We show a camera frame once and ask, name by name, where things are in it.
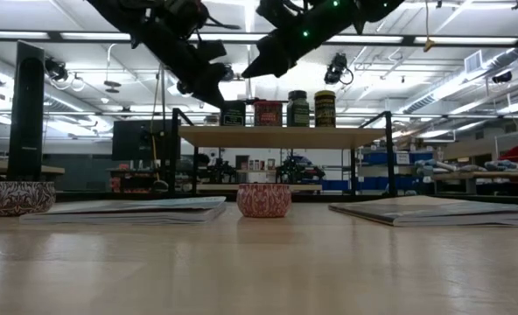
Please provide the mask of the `black upright frame post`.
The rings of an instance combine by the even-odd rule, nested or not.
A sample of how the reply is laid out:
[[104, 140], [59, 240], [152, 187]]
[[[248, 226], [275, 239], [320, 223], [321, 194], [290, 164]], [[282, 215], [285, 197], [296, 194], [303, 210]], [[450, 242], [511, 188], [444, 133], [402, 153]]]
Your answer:
[[17, 42], [7, 178], [39, 181], [41, 174], [45, 51]]

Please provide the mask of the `Acadia picture book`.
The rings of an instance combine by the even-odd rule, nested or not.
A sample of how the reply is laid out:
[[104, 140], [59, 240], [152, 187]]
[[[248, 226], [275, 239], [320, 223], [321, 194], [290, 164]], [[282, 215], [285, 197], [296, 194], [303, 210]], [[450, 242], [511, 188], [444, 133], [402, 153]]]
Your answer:
[[332, 203], [328, 209], [391, 227], [518, 227], [517, 204], [410, 196]]

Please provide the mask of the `red-lidded smoked paprika tin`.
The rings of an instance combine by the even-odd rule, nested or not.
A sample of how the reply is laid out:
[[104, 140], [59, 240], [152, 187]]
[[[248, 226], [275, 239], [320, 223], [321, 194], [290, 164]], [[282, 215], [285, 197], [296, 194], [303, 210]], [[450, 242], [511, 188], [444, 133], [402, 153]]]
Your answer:
[[254, 103], [255, 126], [281, 126], [283, 104], [280, 101], [256, 101]]

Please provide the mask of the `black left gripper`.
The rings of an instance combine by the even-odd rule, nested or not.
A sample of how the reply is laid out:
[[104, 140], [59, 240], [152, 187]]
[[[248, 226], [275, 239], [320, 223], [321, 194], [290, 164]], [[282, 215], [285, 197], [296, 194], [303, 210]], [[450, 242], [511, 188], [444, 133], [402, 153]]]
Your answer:
[[197, 49], [160, 24], [147, 25], [147, 48], [192, 92], [192, 97], [216, 108], [224, 105], [219, 83], [225, 75], [222, 63], [210, 64]]

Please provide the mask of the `black table frame rail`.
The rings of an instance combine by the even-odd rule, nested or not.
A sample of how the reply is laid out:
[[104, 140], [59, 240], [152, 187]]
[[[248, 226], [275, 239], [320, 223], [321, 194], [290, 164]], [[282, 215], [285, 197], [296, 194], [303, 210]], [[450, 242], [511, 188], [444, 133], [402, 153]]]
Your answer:
[[[190, 193], [177, 193], [173, 197], [167, 192], [159, 193], [134, 193], [134, 192], [57, 192], [56, 202], [80, 202], [96, 200], [162, 200], [162, 199], [183, 199], [191, 198]], [[451, 200], [470, 200], [487, 203], [516, 204], [518, 196], [493, 196], [493, 195], [464, 195], [464, 194], [435, 194], [435, 198]], [[374, 195], [317, 195], [317, 194], [298, 194], [291, 195], [293, 202], [300, 203], [345, 203], [361, 202], [371, 200], [386, 199], [386, 196]]]

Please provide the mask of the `pale blue paperback book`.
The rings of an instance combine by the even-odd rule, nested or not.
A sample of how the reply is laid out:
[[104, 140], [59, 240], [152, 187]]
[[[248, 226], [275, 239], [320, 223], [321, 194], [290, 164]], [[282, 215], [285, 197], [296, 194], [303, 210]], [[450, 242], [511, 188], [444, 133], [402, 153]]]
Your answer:
[[184, 199], [154, 199], [122, 201], [119, 203], [46, 213], [24, 214], [22, 224], [193, 224], [213, 221], [226, 210], [225, 197], [198, 197]]

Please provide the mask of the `wooden background workbench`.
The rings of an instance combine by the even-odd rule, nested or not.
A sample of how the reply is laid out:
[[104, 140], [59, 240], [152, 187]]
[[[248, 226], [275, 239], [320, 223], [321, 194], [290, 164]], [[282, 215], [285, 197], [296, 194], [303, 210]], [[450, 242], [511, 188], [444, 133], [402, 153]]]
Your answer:
[[477, 193], [478, 179], [511, 179], [518, 182], [518, 171], [469, 171], [442, 173], [432, 176], [438, 191], [438, 182], [445, 180], [462, 180], [465, 182], [465, 192], [468, 194]]

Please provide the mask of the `green black pepper tin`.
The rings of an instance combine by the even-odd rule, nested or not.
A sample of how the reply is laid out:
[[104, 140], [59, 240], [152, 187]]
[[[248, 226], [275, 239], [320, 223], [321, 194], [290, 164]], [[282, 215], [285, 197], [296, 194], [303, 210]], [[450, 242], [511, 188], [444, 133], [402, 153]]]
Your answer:
[[221, 126], [244, 126], [246, 122], [246, 103], [244, 101], [225, 101], [220, 109]]

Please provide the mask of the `red patterned bowl centre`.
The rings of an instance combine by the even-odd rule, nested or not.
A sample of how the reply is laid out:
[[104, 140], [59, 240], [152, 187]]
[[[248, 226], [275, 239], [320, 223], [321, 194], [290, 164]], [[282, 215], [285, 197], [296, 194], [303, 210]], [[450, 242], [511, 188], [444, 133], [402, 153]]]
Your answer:
[[236, 204], [244, 217], [282, 218], [291, 209], [291, 188], [286, 184], [239, 184]]

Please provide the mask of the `green-lidded glass herb jar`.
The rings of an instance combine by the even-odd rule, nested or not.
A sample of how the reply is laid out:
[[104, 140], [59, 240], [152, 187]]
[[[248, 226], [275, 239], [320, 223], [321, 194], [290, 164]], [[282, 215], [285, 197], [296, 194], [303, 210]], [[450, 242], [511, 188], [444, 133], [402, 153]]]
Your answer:
[[310, 108], [307, 93], [304, 90], [293, 90], [288, 93], [287, 126], [309, 127]]

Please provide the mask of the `white ceiling air vent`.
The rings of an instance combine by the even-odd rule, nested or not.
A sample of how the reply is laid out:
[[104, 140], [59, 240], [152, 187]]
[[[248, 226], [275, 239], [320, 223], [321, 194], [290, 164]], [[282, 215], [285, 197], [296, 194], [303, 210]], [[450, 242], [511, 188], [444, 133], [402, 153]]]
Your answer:
[[464, 59], [464, 69], [467, 74], [474, 73], [478, 70], [482, 69], [483, 59], [482, 59], [482, 51], [478, 50], [473, 54], [467, 56]]

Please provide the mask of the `yellow-lidded crunchy onion jar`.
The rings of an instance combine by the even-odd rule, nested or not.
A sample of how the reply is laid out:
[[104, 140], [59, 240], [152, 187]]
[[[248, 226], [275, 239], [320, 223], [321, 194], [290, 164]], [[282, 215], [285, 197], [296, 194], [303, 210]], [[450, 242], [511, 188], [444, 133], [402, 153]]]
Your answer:
[[321, 90], [314, 95], [315, 126], [336, 127], [336, 95], [330, 90]]

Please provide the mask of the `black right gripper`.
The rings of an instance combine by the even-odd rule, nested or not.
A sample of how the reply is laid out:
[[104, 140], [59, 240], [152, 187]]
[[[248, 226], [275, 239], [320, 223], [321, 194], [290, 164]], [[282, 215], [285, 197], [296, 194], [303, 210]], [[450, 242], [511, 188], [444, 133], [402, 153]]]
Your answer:
[[275, 29], [257, 42], [259, 55], [243, 71], [243, 78], [285, 75], [300, 59], [332, 36], [361, 21], [356, 0], [320, 0], [296, 14], [288, 0], [260, 0], [257, 14]]

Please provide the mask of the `red patterned bowl left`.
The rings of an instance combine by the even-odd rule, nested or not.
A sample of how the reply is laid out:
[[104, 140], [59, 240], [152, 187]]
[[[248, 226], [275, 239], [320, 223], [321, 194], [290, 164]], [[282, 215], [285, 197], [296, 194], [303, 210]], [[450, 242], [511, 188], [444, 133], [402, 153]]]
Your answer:
[[55, 201], [53, 182], [0, 181], [0, 217], [45, 213]]

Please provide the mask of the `blue storage bin rack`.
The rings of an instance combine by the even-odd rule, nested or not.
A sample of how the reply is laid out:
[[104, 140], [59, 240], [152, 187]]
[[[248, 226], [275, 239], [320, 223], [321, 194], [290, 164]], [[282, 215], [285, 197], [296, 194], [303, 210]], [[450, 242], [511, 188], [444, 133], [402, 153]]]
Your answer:
[[[356, 164], [357, 191], [386, 191], [389, 188], [388, 155], [383, 151], [359, 153]], [[418, 161], [431, 160], [431, 152], [397, 152], [393, 158], [395, 188], [398, 191], [415, 190], [423, 176], [417, 172], [424, 163]]]

